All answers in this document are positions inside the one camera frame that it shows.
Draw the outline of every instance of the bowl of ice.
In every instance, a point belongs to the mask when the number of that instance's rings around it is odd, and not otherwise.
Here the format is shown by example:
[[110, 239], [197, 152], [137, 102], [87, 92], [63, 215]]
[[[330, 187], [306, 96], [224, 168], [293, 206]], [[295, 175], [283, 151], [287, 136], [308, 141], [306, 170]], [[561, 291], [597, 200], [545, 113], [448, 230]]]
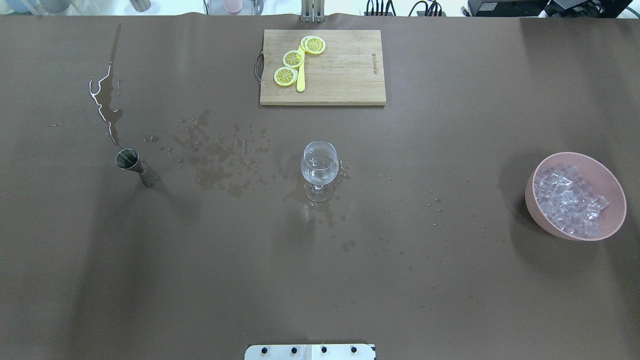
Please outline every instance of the bowl of ice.
[[615, 234], [627, 215], [622, 186], [604, 165], [576, 152], [558, 152], [531, 174], [527, 209], [548, 233], [579, 241]]

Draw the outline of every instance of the yellow knife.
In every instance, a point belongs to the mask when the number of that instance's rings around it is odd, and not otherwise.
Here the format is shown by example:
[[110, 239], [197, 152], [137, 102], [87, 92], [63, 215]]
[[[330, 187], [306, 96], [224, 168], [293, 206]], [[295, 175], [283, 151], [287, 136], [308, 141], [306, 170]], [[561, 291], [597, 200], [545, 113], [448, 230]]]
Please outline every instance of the yellow knife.
[[305, 91], [307, 84], [305, 83], [305, 50], [302, 45], [298, 47], [298, 51], [302, 53], [302, 64], [298, 67], [298, 81], [296, 82], [296, 90], [299, 92]]

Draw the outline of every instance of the black box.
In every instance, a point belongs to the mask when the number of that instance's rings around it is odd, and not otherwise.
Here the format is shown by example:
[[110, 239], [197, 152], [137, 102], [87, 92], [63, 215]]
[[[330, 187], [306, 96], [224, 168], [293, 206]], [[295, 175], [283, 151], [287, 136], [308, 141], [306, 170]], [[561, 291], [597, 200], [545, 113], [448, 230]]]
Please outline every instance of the black box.
[[468, 0], [471, 16], [538, 16], [548, 0]]

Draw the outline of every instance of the pink bowl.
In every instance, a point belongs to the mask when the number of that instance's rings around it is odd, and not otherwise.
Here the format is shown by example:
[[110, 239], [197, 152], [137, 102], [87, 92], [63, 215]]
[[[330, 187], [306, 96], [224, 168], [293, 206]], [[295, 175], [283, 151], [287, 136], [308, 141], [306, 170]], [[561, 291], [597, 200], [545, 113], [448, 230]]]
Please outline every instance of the pink bowl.
[[[587, 181], [596, 192], [604, 195], [609, 201], [609, 206], [600, 213], [601, 236], [597, 238], [579, 238], [569, 235], [547, 219], [540, 209], [540, 205], [538, 201], [536, 201], [533, 192], [533, 179], [540, 169], [554, 167], [561, 163], [565, 163], [568, 167], [577, 165], [582, 171], [584, 180]], [[567, 240], [597, 241], [606, 239], [620, 229], [627, 215], [627, 199], [616, 177], [601, 163], [577, 152], [558, 152], [544, 159], [538, 167], [536, 167], [533, 174], [531, 174], [527, 182], [524, 197], [527, 203], [527, 209], [531, 217], [533, 217], [533, 220], [546, 232]]]

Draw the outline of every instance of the bowl rim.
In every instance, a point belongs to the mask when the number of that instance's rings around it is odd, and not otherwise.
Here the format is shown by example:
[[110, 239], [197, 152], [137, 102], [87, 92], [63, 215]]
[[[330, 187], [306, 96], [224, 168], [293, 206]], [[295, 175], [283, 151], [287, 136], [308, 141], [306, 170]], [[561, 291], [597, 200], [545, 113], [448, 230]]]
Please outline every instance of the bowl rim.
[[540, 167], [542, 166], [542, 164], [544, 164], [544, 162], [546, 162], [547, 160], [549, 160], [550, 158], [553, 158], [554, 156], [558, 156], [561, 154], [570, 154], [570, 155], [578, 155], [581, 156], [583, 158], [587, 158], [591, 161], [594, 161], [596, 164], [600, 165], [602, 168], [604, 168], [610, 175], [611, 177], [613, 177], [613, 179], [616, 181], [616, 184], [618, 185], [618, 187], [620, 188], [620, 192], [622, 193], [622, 199], [623, 199], [623, 207], [624, 207], [624, 212], [622, 214], [622, 219], [620, 220], [619, 224], [617, 225], [617, 227], [615, 228], [615, 230], [611, 231], [609, 234], [606, 234], [604, 236], [599, 236], [597, 238], [581, 238], [578, 236], [574, 236], [571, 234], [567, 234], [566, 232], [562, 231], [562, 229], [560, 229], [557, 225], [555, 225], [551, 220], [549, 220], [549, 218], [547, 218], [547, 216], [545, 215], [544, 212], [542, 212], [542, 208], [540, 208], [540, 204], [538, 203], [538, 200], [536, 199], [536, 193], [534, 191], [534, 181], [531, 181], [531, 188], [530, 191], [532, 191], [533, 193], [533, 199], [536, 202], [536, 206], [538, 207], [538, 211], [543, 215], [543, 218], [545, 218], [545, 221], [550, 223], [553, 227], [555, 227], [560, 233], [569, 236], [571, 239], [574, 240], [580, 240], [580, 241], [599, 241], [599, 240], [604, 240], [610, 236], [612, 236], [613, 234], [617, 233], [618, 230], [620, 230], [620, 227], [622, 227], [622, 224], [625, 223], [625, 219], [627, 218], [627, 197], [625, 196], [625, 190], [622, 188], [622, 185], [620, 185], [620, 182], [618, 181], [618, 178], [606, 167], [604, 166], [601, 162], [599, 162], [598, 160], [592, 158], [591, 156], [586, 156], [585, 154], [581, 154], [579, 152], [572, 152], [572, 151], [563, 151], [563, 152], [557, 152], [555, 154], [551, 154], [549, 156], [547, 156], [544, 160], [542, 160], [538, 166], [536, 167], [536, 170], [533, 172], [533, 177], [532, 180], [536, 179], [536, 175], [538, 174], [538, 171], [540, 171]]

